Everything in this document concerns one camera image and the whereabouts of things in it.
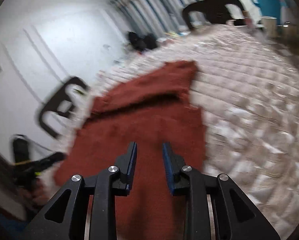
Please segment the person left hand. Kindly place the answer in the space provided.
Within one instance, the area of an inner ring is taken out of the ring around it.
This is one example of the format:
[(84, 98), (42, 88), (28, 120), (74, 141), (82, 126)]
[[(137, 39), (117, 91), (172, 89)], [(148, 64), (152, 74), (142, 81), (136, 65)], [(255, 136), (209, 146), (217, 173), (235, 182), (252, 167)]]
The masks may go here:
[(29, 204), (43, 206), (49, 202), (49, 195), (44, 183), (37, 179), (34, 184), (34, 189), (28, 191), (24, 188), (19, 188), (19, 194)]

